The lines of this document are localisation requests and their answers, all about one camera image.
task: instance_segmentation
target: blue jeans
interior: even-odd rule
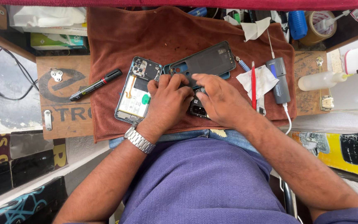
[[[157,141],[158,143],[166,142],[166,141],[179,141],[179,140],[186,140],[191,138],[213,138],[216,140],[227,141],[228,143],[240,147],[245,151],[252,151],[257,154],[260,154],[252,145],[251,143],[240,133],[235,130],[220,130],[224,131],[227,137],[222,137],[216,133],[213,133],[210,129],[203,129],[203,130],[194,130],[194,131],[183,131],[173,134],[165,134],[160,137]],[[116,138],[109,140],[109,146],[111,149],[117,147],[122,141],[124,137]]]

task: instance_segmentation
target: maroon cloth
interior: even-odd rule
[[[1,5],[22,6],[194,6],[249,10],[347,10],[358,8],[358,0],[0,0]]]
[[[245,43],[241,26],[233,26],[219,19],[192,16],[172,6],[138,12],[91,7],[87,9],[87,24],[91,51],[89,82],[94,83],[113,69],[119,68],[123,73],[91,95],[95,141],[120,137],[130,126],[129,123],[117,120],[114,111],[135,56],[166,65],[227,41],[232,52],[248,65],[255,61],[255,67],[259,67],[272,58],[267,32]],[[293,119],[296,117],[294,49],[286,42],[279,23],[271,24],[269,33],[275,56],[284,58],[291,96],[288,113]],[[237,65],[230,72],[231,77],[227,82],[251,102],[236,79],[240,73],[244,73],[244,70]],[[288,123],[284,108],[276,104],[272,91],[265,94],[265,108],[266,117],[275,125]],[[169,133],[211,128],[224,129],[211,120],[187,114]]]

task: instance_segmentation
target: wristwatch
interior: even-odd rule
[[[124,139],[128,139],[132,144],[134,144],[142,152],[149,154],[156,145],[151,144],[147,141],[142,135],[140,135],[135,128],[138,126],[138,123],[134,123],[124,135]]]

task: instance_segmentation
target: green sticker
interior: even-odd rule
[[[150,96],[147,94],[144,94],[142,97],[142,104],[149,104],[150,103]]]

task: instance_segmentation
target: green box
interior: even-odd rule
[[[53,33],[31,33],[30,44],[37,50],[86,49],[86,37]]]

